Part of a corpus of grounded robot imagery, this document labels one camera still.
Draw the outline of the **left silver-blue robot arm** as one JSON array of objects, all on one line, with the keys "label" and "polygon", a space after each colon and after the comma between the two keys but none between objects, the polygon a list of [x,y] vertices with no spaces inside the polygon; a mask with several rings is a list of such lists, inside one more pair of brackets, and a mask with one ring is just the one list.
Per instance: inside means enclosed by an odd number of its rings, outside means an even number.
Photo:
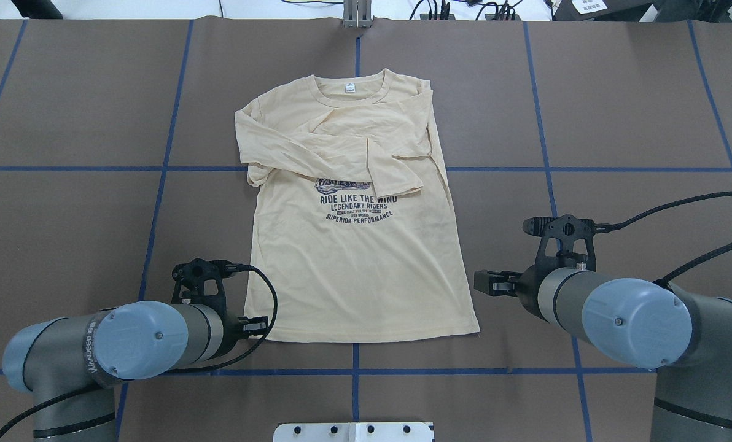
[{"label": "left silver-blue robot arm", "polygon": [[33,416],[35,441],[114,441],[115,386],[223,368],[203,362],[240,339],[255,336],[262,344],[275,319],[143,300],[30,325],[7,343],[2,372],[13,389],[32,395],[34,406],[4,424],[0,439]]}]

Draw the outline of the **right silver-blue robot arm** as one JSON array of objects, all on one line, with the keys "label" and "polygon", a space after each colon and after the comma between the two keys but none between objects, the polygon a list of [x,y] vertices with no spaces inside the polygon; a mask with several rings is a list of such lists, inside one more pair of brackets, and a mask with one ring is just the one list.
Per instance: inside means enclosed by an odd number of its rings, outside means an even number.
[{"label": "right silver-blue robot arm", "polygon": [[732,441],[732,300],[617,279],[586,269],[476,271],[489,296],[518,297],[529,313],[602,354],[655,370],[652,441]]}]

